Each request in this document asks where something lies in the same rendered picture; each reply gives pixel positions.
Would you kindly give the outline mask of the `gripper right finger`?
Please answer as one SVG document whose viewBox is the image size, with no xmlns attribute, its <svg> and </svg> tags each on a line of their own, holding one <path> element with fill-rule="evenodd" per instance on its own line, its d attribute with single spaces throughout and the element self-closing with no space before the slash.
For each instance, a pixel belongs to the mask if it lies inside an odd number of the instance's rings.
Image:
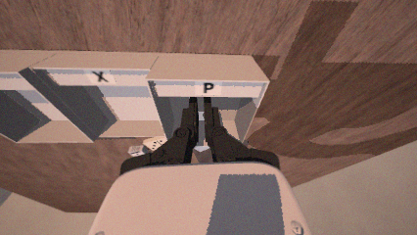
<svg viewBox="0 0 417 235">
<path fill-rule="evenodd" d="M 205 136 L 211 148 L 214 163 L 220 162 L 262 162 L 280 169 L 276 154 L 245 145 L 227 134 L 225 127 L 220 125 L 218 107 L 211 107 L 211 98 L 204 97 Z"/>
</svg>

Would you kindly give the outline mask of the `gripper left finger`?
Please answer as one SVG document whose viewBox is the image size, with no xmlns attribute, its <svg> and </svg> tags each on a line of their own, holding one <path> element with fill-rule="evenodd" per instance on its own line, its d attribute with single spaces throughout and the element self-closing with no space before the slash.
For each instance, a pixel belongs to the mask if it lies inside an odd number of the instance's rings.
<svg viewBox="0 0 417 235">
<path fill-rule="evenodd" d="M 190 97 L 189 109 L 183 109 L 180 127 L 173 136 L 153 153 L 147 153 L 125 160 L 120 174 L 131 169 L 148 165 L 190 164 L 193 148 L 199 143 L 199 111 L 197 97 Z"/>
</svg>

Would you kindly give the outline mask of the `white domino with black pips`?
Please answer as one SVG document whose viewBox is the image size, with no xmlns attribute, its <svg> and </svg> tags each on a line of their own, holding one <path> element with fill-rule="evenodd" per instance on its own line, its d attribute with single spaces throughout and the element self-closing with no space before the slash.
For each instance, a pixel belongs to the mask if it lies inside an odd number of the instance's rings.
<svg viewBox="0 0 417 235">
<path fill-rule="evenodd" d="M 165 137 L 153 137 L 153 138 L 145 139 L 143 144 L 154 151 L 165 142 L 166 142 Z"/>
</svg>

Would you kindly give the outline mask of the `beige rack of three bins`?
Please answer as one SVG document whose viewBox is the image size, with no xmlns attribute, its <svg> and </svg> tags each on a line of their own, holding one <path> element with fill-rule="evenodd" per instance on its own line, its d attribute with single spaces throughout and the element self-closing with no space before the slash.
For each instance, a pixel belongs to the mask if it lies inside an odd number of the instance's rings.
<svg viewBox="0 0 417 235">
<path fill-rule="evenodd" d="M 167 141 L 197 97 L 196 147 L 208 147 L 210 97 L 220 125 L 243 144 L 269 82 L 245 55 L 0 50 L 0 134 L 16 143 Z"/>
</svg>

